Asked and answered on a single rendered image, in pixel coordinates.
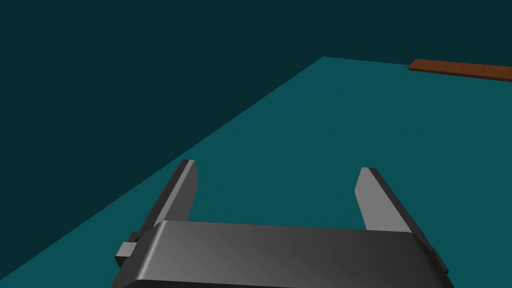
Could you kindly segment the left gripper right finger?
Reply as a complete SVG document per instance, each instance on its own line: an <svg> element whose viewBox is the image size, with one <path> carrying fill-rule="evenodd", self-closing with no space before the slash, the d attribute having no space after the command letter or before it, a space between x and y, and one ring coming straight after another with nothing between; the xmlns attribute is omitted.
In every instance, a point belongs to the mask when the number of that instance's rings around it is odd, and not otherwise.
<svg viewBox="0 0 512 288"><path fill-rule="evenodd" d="M430 248L426 236L376 168L360 169L354 192L367 230L410 233Z"/></svg>

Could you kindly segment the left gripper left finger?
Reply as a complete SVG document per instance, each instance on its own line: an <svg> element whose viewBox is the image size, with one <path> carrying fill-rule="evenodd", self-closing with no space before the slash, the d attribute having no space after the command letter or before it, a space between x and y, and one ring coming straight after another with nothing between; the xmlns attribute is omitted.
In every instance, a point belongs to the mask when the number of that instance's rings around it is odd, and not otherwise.
<svg viewBox="0 0 512 288"><path fill-rule="evenodd" d="M176 167L139 232L146 233L163 221L187 221L197 188L196 161L184 159Z"/></svg>

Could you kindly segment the brown wooden board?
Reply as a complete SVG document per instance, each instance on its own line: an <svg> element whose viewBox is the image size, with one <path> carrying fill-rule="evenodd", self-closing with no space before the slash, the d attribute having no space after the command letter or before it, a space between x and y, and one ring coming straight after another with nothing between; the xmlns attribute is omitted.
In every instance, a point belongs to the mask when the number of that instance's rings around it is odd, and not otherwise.
<svg viewBox="0 0 512 288"><path fill-rule="evenodd" d="M512 66L416 59L407 69L422 73L512 82Z"/></svg>

